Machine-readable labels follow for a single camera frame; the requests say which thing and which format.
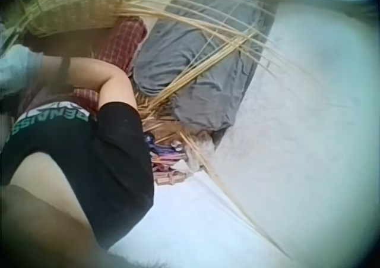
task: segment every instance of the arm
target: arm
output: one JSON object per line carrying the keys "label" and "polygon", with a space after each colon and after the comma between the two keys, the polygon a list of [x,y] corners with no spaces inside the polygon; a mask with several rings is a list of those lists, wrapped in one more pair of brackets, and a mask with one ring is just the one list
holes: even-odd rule
{"label": "arm", "polygon": [[[57,75],[62,59],[44,56],[39,79],[49,81]],[[137,108],[131,81],[118,67],[91,58],[72,58],[67,83],[100,92],[99,108],[109,102],[123,102]]]}

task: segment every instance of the white floor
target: white floor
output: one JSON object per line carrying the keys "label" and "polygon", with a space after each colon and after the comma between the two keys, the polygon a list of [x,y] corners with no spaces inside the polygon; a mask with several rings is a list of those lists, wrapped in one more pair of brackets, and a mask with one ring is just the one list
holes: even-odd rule
{"label": "white floor", "polygon": [[271,63],[278,80],[258,70],[214,166],[296,261],[350,267],[380,223],[378,33],[281,5],[270,39],[322,86],[289,66]]}

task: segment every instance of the colorful fabric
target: colorful fabric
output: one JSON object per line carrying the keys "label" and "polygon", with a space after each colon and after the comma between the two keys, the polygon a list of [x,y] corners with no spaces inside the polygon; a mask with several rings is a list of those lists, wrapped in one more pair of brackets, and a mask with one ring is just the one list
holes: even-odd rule
{"label": "colorful fabric", "polygon": [[[107,41],[94,57],[111,63],[130,75],[136,51],[146,35],[147,30],[142,19],[124,18],[114,26]],[[33,83],[23,97],[18,107],[18,115],[46,103],[64,100],[80,105],[92,115],[98,111],[99,94],[88,89],[77,88],[69,93],[52,94],[45,85]]]}

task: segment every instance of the gray cloth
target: gray cloth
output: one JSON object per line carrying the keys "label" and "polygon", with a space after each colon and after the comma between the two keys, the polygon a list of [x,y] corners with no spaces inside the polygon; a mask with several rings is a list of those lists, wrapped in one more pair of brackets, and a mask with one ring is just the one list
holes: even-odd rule
{"label": "gray cloth", "polygon": [[[246,24],[260,29],[262,11],[231,0],[192,0],[199,4],[230,14]],[[224,20],[224,15],[200,6],[181,1],[176,5],[191,8],[205,15]],[[188,18],[197,18],[216,23],[187,10],[167,7],[167,11]],[[245,26],[228,19],[226,24],[239,31]],[[155,96],[170,84],[206,44],[209,34],[192,26],[175,21],[159,20],[135,62],[134,79],[139,89],[147,95]],[[221,44],[213,39],[196,61],[205,57]],[[173,114],[180,121],[197,129],[220,130],[234,124],[236,112],[244,92],[254,73],[251,58],[234,51],[211,69],[201,74],[194,82],[172,97]]]}

